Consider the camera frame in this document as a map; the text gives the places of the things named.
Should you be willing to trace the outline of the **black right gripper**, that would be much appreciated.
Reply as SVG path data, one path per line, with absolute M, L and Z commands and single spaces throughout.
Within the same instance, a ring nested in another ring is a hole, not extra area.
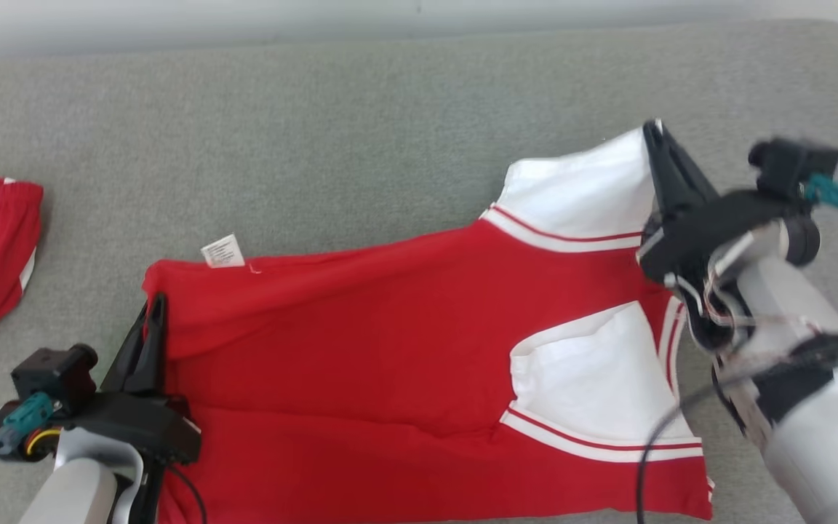
M 805 215 L 803 199 L 779 199 L 761 191 L 719 196 L 660 120 L 643 123 L 643 139 L 658 202 L 659 223 L 643 242 L 638 262 L 653 282 L 702 263 L 719 246 L 779 218 Z

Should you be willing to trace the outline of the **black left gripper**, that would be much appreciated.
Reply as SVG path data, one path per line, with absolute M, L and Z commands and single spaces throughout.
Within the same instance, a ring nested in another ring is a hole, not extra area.
M 102 392 L 70 418 L 70 424 L 174 464 L 193 464 L 201 454 L 202 435 L 186 399 L 153 396 L 165 389 L 167 297 L 145 303 L 114 356 Z M 139 365 L 139 388 L 129 384 Z

